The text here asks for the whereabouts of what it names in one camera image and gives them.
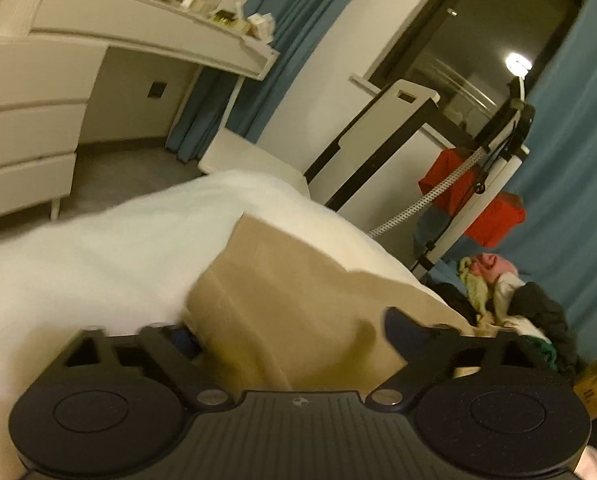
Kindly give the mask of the blue curtain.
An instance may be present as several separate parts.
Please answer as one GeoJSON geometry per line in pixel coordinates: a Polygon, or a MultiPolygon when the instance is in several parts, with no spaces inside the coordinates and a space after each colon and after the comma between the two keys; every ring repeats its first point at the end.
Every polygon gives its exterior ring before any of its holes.
{"type": "MultiPolygon", "coordinates": [[[[230,127],[266,138],[296,168],[312,162],[353,115],[346,76],[367,66],[402,18],[427,0],[246,0],[277,22],[279,61],[248,81],[230,127]]],[[[585,0],[555,57],[530,88],[537,115],[529,157],[509,188],[526,221],[503,254],[565,309],[580,354],[597,358],[597,0],[585,0]]]]}

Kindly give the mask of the beige trousers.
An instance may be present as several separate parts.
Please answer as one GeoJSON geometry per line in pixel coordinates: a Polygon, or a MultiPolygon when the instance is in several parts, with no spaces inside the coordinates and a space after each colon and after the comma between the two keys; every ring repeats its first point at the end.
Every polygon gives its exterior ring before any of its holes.
{"type": "Polygon", "coordinates": [[[396,307],[423,326],[469,323],[419,286],[348,271],[324,252],[244,216],[192,287],[182,318],[214,382],[245,390],[366,396],[405,366],[383,334],[396,307]]]}

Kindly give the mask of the dark window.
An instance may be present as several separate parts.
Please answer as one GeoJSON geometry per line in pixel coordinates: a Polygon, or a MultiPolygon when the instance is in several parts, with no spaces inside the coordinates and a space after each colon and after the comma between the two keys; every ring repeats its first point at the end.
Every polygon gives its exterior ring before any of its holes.
{"type": "Polygon", "coordinates": [[[439,109],[476,136],[510,94],[531,88],[562,44],[583,0],[429,0],[370,76],[435,90],[439,109]]]}

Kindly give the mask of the white dresser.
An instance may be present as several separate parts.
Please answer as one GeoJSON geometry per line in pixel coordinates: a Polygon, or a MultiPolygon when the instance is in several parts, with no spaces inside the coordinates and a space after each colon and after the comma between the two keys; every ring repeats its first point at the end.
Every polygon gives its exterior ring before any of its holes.
{"type": "Polygon", "coordinates": [[[264,79],[278,52],[163,0],[0,0],[0,217],[59,217],[105,55],[120,49],[264,79]]]}

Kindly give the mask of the pile of mixed clothes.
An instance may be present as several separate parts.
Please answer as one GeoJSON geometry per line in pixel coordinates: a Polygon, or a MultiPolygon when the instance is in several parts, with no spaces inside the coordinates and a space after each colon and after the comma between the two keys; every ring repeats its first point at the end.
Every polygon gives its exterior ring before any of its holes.
{"type": "Polygon", "coordinates": [[[489,252],[440,260],[424,283],[481,333],[511,330],[567,379],[581,371],[564,309],[538,284],[522,280],[511,261],[489,252]]]}

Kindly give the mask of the garment steamer stand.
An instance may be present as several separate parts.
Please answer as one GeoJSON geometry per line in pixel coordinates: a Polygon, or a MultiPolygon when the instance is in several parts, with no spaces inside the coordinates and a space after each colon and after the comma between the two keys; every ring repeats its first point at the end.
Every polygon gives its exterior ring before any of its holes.
{"type": "Polygon", "coordinates": [[[422,278],[465,234],[476,219],[511,180],[529,154],[524,145],[530,132],[535,108],[526,102],[525,78],[515,76],[509,83],[510,96],[501,107],[502,116],[485,127],[478,148],[456,170],[395,217],[368,232],[377,240],[394,230],[448,192],[460,179],[475,170],[475,178],[462,194],[459,206],[449,216],[446,226],[425,244],[422,255],[415,258],[411,272],[422,278]]]}

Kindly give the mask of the white pastel duvet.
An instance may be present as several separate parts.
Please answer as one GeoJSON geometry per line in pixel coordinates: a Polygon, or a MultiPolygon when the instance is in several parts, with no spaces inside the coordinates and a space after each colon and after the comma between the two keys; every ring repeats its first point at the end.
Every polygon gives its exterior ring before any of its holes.
{"type": "Polygon", "coordinates": [[[10,409],[64,344],[89,326],[131,334],[153,323],[184,323],[192,287],[244,216],[348,271],[419,286],[443,302],[341,216],[252,172],[213,174],[1,242],[0,479],[22,470],[8,436],[10,409]]]}

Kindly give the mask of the white panel board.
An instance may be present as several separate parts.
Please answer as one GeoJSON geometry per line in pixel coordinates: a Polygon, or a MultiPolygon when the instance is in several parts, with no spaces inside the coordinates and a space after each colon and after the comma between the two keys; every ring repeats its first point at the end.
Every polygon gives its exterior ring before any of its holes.
{"type": "Polygon", "coordinates": [[[412,205],[441,151],[477,149],[439,101],[405,79],[381,90],[305,171],[311,198],[366,233],[412,205]]]}

